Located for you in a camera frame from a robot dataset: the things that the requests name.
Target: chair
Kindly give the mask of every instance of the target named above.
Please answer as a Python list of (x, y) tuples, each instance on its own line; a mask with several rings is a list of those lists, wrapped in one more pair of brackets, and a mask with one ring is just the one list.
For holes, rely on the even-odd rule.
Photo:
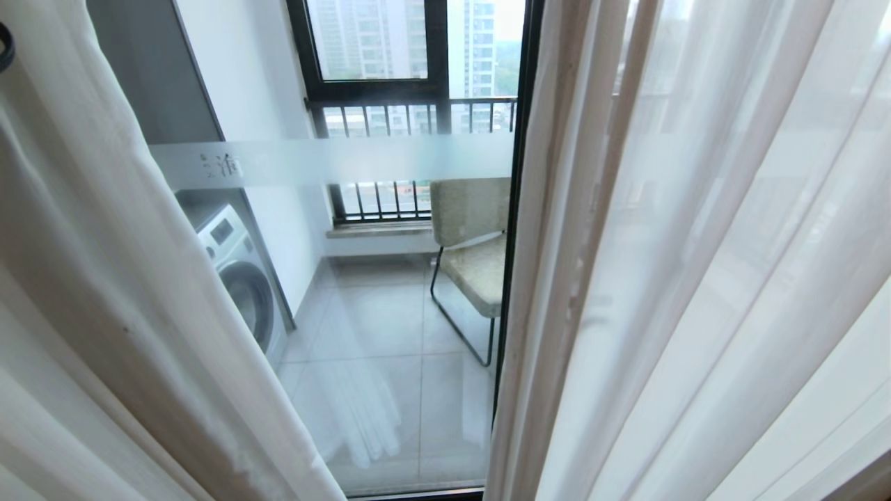
[[(430, 183), (433, 238), (439, 244), (437, 264), (430, 282), (430, 296), (483, 367), (489, 367), (492, 363), (495, 319), (501, 315), (504, 252), (507, 243), (504, 231), (507, 229), (510, 195), (511, 180), (508, 177), (449, 179)], [(501, 234), (483, 242), (468, 243), (496, 233)], [(485, 361), (434, 293), (433, 286), (436, 285), (440, 269), (452, 279), (479, 314), (490, 319)]]

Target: chair backrest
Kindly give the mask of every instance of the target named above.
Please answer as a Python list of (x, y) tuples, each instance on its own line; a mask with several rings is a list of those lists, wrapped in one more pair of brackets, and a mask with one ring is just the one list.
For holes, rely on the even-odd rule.
[(507, 229), (511, 179), (447, 179), (430, 183), (433, 238), (443, 247)]

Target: curtain ring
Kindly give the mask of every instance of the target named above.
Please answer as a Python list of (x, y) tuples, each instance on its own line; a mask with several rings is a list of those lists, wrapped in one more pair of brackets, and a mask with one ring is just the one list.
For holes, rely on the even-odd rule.
[(2, 22), (0, 22), (0, 42), (3, 42), (4, 45), (4, 50), (0, 53), (0, 73), (3, 73), (15, 59), (15, 40), (12, 39), (12, 33)]

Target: sheer curtain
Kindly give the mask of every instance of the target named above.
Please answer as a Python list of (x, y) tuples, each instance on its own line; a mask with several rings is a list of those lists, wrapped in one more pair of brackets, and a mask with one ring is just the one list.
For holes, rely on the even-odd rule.
[(0, 498), (344, 499), (85, 3), (0, 1), (0, 19)]
[(822, 498), (891, 448), (888, 1), (616, 4), (544, 7), (487, 494)]

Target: metal railing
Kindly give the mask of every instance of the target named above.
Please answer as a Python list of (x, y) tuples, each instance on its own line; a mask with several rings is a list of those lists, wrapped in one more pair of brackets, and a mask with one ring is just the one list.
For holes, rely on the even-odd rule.
[[(513, 132), (516, 97), (449, 100), (436, 103), (309, 103), (319, 138), (490, 134)], [(334, 224), (430, 219), (429, 180), (329, 185)]]

